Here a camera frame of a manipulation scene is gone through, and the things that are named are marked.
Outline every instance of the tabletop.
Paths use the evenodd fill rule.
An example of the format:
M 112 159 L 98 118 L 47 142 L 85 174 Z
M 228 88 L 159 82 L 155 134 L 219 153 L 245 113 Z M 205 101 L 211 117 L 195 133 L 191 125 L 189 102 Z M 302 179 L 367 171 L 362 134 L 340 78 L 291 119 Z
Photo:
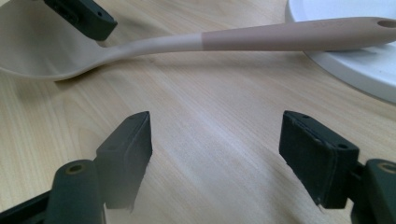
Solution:
M 119 23 L 109 46 L 282 23 L 287 3 L 96 2 Z M 285 110 L 340 133 L 361 149 L 362 163 L 396 161 L 396 106 L 303 52 L 148 55 L 56 82 L 0 72 L 0 211 L 49 190 L 60 166 L 94 159 L 125 118 L 149 111 L 153 155 L 134 211 L 107 211 L 109 223 L 350 223 L 352 202 L 317 207 L 279 155 Z

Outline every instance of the wood grain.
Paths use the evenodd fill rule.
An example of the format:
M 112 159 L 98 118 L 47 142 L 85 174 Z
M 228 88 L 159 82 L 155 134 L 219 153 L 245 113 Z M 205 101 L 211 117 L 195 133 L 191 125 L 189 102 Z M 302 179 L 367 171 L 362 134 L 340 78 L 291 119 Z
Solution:
M 97 1 L 116 45 L 284 21 L 286 1 Z M 0 211 L 50 189 L 55 171 L 150 111 L 153 156 L 134 211 L 109 223 L 350 223 L 314 205 L 277 147 L 284 110 L 312 116 L 396 161 L 396 106 L 331 76 L 302 52 L 150 55 L 48 82 L 0 74 Z

